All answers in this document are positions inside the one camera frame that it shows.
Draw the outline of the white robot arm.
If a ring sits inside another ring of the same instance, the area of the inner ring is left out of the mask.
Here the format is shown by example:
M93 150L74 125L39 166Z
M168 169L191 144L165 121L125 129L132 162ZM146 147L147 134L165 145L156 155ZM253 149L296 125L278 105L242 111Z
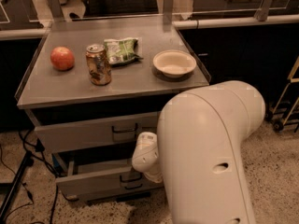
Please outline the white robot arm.
M258 90L226 81L178 94L138 136L132 165L164 184L173 224L256 224L241 143L264 114Z

